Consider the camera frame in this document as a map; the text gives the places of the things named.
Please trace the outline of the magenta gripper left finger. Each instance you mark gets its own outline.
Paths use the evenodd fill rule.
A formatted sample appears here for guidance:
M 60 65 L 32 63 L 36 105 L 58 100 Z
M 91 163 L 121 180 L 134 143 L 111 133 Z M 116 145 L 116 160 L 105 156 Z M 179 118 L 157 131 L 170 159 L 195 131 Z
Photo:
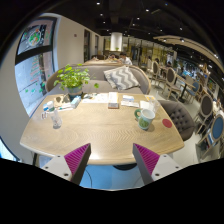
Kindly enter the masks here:
M 91 154 L 87 143 L 66 155 L 56 155 L 42 169 L 79 185 Z

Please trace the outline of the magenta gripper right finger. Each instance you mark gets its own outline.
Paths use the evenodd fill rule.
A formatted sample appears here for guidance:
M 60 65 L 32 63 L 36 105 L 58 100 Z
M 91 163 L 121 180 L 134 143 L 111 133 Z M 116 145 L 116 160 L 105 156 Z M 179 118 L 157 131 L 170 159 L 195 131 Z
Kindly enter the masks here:
M 181 169 L 169 155 L 159 155 L 136 143 L 133 144 L 133 155 L 145 185 Z

